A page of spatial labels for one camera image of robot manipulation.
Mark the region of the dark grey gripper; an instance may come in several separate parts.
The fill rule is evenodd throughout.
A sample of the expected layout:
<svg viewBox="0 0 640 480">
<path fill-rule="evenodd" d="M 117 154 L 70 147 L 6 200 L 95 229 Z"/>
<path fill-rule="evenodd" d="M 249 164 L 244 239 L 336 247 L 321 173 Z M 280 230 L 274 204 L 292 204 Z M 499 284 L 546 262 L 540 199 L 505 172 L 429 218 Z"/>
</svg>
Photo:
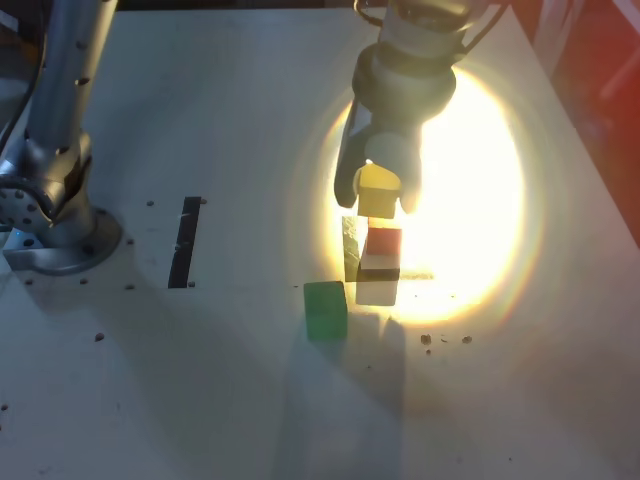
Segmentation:
<svg viewBox="0 0 640 480">
<path fill-rule="evenodd" d="M 369 131 L 377 134 L 369 138 Z M 401 207 L 406 214 L 413 214 L 422 195 L 421 144 L 420 125 L 376 115 L 355 98 L 348 113 L 348 137 L 341 142 L 334 178 L 338 205 L 352 207 L 355 204 L 354 179 L 367 156 L 399 178 Z"/>
</svg>

